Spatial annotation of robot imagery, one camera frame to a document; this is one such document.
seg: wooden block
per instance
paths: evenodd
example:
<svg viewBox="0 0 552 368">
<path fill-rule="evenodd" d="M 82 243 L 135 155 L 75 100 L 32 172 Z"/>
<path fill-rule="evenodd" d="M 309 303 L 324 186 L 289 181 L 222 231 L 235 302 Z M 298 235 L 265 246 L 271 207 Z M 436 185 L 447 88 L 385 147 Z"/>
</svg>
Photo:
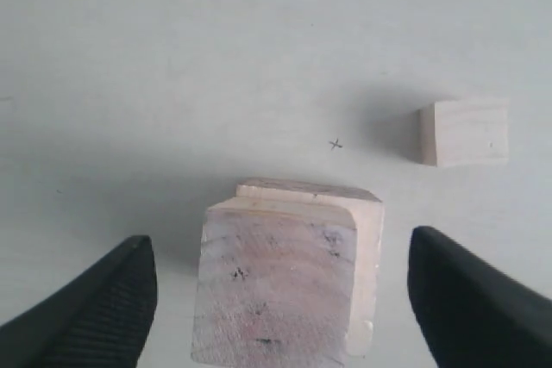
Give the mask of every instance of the wooden block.
<svg viewBox="0 0 552 368">
<path fill-rule="evenodd" d="M 239 368 L 343 366 L 355 252 L 345 209 L 246 197 L 211 207 L 192 358 Z"/>
<path fill-rule="evenodd" d="M 358 239 L 347 353 L 351 356 L 366 355 L 373 335 L 376 279 L 384 219 L 383 203 L 365 190 L 263 178 L 252 178 L 238 185 L 237 195 L 339 206 L 351 213 Z"/>
<path fill-rule="evenodd" d="M 421 110 L 423 163 L 438 167 L 508 161 L 508 100 L 442 101 Z"/>
</svg>

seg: pencil cross mark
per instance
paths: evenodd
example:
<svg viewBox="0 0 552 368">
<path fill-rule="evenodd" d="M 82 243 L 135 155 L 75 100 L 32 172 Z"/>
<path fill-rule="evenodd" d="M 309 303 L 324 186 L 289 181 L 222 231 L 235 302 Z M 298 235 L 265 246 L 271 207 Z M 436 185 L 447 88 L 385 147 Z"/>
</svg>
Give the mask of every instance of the pencil cross mark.
<svg viewBox="0 0 552 368">
<path fill-rule="evenodd" d="M 343 146 L 339 143 L 339 138 L 336 138 L 336 142 L 330 141 L 331 144 L 331 151 L 334 151 L 334 148 L 343 148 Z"/>
</svg>

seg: white background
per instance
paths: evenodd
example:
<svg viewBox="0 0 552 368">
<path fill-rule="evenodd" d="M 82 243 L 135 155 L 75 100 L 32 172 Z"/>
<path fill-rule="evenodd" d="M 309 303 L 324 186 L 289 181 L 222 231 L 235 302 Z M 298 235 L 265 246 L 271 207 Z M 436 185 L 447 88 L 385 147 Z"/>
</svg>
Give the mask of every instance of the white background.
<svg viewBox="0 0 552 368">
<path fill-rule="evenodd" d="M 552 296 L 551 51 L 552 0 L 0 0 L 0 322 L 150 234 L 140 367 L 195 366 L 204 209 L 296 178 L 386 203 L 351 366 L 433 366 L 406 293 L 416 225 Z M 417 164 L 413 111 L 464 96 L 511 99 L 508 166 Z"/>
</svg>

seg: small wooden cube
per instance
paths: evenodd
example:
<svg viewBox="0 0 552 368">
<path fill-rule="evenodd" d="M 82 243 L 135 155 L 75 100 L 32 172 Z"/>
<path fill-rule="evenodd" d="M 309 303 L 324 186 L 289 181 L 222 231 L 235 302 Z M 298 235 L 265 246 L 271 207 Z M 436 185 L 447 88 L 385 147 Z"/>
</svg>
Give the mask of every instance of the small wooden cube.
<svg viewBox="0 0 552 368">
<path fill-rule="evenodd" d="M 423 163 L 438 167 L 508 161 L 508 100 L 441 101 L 421 110 Z"/>
<path fill-rule="evenodd" d="M 356 229 L 345 209 L 235 197 L 208 209 L 191 357 L 341 368 Z"/>
<path fill-rule="evenodd" d="M 361 189 L 267 178 L 250 178 L 238 185 L 237 196 L 338 206 L 351 213 L 358 238 L 346 345 L 349 355 L 366 355 L 373 336 L 376 282 L 384 219 L 384 205 L 381 200 L 369 191 Z"/>
</svg>

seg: wood grain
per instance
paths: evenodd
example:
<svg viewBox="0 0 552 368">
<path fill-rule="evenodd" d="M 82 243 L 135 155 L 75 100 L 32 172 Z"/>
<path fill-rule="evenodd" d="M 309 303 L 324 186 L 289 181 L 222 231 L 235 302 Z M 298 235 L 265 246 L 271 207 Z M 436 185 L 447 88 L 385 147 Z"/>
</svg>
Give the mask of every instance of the wood grain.
<svg viewBox="0 0 552 368">
<path fill-rule="evenodd" d="M 439 167 L 508 161 L 508 100 L 434 103 L 420 112 L 423 163 Z"/>
<path fill-rule="evenodd" d="M 366 190 L 266 178 L 250 178 L 238 185 L 237 195 L 338 206 L 351 213 L 357 228 L 358 239 L 346 344 L 349 355 L 366 355 L 373 336 L 384 220 L 383 203 Z"/>
<path fill-rule="evenodd" d="M 342 366 L 355 248 L 345 209 L 246 197 L 208 209 L 192 358 L 241 368 Z"/>
</svg>

